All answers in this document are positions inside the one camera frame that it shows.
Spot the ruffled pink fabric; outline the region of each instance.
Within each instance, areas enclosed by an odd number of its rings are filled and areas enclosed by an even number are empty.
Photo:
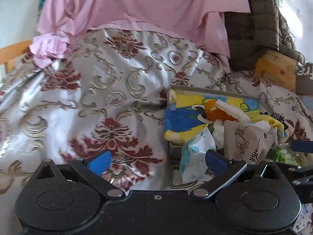
[[[88,29],[110,25],[173,33],[230,57],[225,11],[249,13],[248,0],[46,0],[38,24],[43,35],[34,39],[32,52],[36,64],[46,66],[50,56],[66,56],[66,43],[72,44]]]

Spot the pink sheet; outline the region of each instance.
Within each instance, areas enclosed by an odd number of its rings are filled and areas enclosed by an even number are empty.
[[[30,50],[36,64],[45,67],[49,57],[66,56],[67,43],[88,29],[111,26],[186,38],[230,57],[225,11],[248,13],[248,0],[46,0],[38,24],[43,35],[34,39]]]

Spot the white light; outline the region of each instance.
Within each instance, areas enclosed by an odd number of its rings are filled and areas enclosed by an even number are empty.
[[[284,0],[279,0],[279,11],[286,19],[290,32],[296,38],[302,38],[303,26],[297,14],[289,7]]]

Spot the round joint cover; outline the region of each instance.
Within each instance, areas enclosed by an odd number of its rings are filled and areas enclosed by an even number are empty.
[[[215,206],[236,228],[268,233],[293,225],[301,204],[287,181],[255,178],[222,189],[215,198]]]
[[[100,196],[93,188],[67,180],[32,182],[16,201],[20,222],[40,231],[68,231],[96,215]]]

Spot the wall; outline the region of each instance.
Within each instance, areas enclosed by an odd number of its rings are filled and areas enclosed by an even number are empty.
[[[298,51],[313,62],[313,0],[284,0],[298,14],[303,25],[303,37],[295,40]]]
[[[36,34],[39,0],[0,0],[0,48]]]

